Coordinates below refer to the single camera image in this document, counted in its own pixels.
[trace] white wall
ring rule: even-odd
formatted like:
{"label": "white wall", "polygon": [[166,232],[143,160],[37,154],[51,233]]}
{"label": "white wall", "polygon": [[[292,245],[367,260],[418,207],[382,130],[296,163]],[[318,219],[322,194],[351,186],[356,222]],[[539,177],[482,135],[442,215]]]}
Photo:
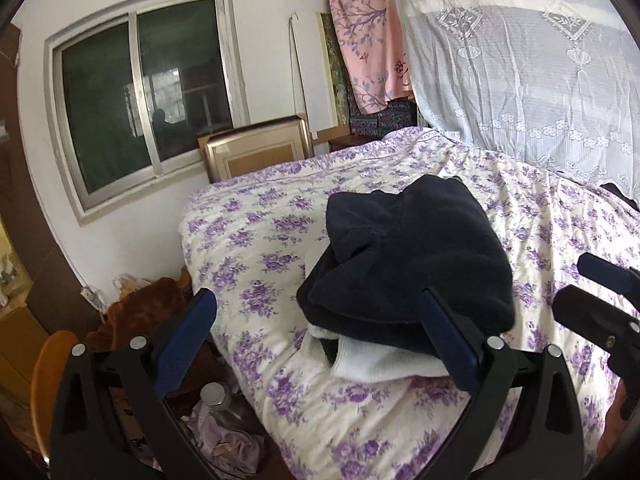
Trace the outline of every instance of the white wall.
{"label": "white wall", "polygon": [[[84,283],[114,298],[114,276],[177,276],[183,265],[177,221],[188,196],[207,183],[204,172],[79,226],[54,158],[44,99],[44,42],[62,28],[124,0],[26,0],[14,18],[22,30],[18,105],[31,177],[50,227]],[[294,110],[289,17],[326,11],[326,0],[233,0],[252,122]]]}

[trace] folded clothes stack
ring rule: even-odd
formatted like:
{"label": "folded clothes stack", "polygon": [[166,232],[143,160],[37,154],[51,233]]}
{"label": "folded clothes stack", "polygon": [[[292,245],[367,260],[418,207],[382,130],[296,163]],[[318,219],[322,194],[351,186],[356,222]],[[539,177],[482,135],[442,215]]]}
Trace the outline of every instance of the folded clothes stack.
{"label": "folded clothes stack", "polygon": [[485,336],[513,327],[509,261],[459,178],[425,175],[399,194],[333,194],[326,228],[330,243],[307,253],[297,299],[309,322],[303,351],[322,349],[334,376],[446,375],[416,314],[426,288]]}

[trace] blue gripper pad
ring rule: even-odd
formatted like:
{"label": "blue gripper pad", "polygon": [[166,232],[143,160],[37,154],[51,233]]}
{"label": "blue gripper pad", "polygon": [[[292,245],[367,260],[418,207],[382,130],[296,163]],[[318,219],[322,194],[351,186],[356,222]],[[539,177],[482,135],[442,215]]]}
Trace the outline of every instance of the blue gripper pad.
{"label": "blue gripper pad", "polygon": [[478,356],[428,290],[418,298],[418,318],[456,387],[474,396],[480,389]]}
{"label": "blue gripper pad", "polygon": [[631,292],[632,276],[627,269],[622,269],[591,253],[580,256],[577,267],[581,276],[607,287],[616,294]]}
{"label": "blue gripper pad", "polygon": [[177,390],[216,320],[218,304],[208,289],[201,289],[193,306],[156,359],[154,388],[161,399]]}

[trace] brown door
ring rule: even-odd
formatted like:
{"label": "brown door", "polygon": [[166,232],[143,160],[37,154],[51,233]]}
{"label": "brown door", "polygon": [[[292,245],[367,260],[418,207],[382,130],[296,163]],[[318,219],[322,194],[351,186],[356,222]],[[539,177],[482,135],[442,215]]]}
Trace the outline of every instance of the brown door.
{"label": "brown door", "polygon": [[9,25],[0,37],[0,218],[33,281],[27,304],[49,333],[71,330],[78,337],[100,323],[80,296],[81,285],[55,241],[36,197],[18,122],[17,59],[20,30]]}

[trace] window frame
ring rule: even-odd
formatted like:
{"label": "window frame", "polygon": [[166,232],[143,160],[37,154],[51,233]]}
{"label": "window frame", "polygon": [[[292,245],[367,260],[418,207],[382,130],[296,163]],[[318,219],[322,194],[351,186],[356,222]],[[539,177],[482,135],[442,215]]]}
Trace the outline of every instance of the window frame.
{"label": "window frame", "polygon": [[[146,109],[143,86],[140,44],[138,37],[138,15],[152,10],[171,7],[197,0],[129,0],[88,16],[73,23],[46,41],[45,74],[47,117],[54,147],[54,154],[66,194],[79,223],[86,223],[105,212],[113,210],[133,195],[167,180],[202,172],[204,163],[197,148],[161,161]],[[238,41],[235,30],[232,0],[214,0],[223,76],[226,85],[229,109],[234,128],[250,124],[244,79],[240,65]],[[66,48],[123,23],[129,28],[129,62],[133,76],[136,108],[142,123],[147,151],[151,164],[121,177],[106,186],[89,193],[84,184],[78,158],[73,146],[71,130],[66,116],[62,52]]]}

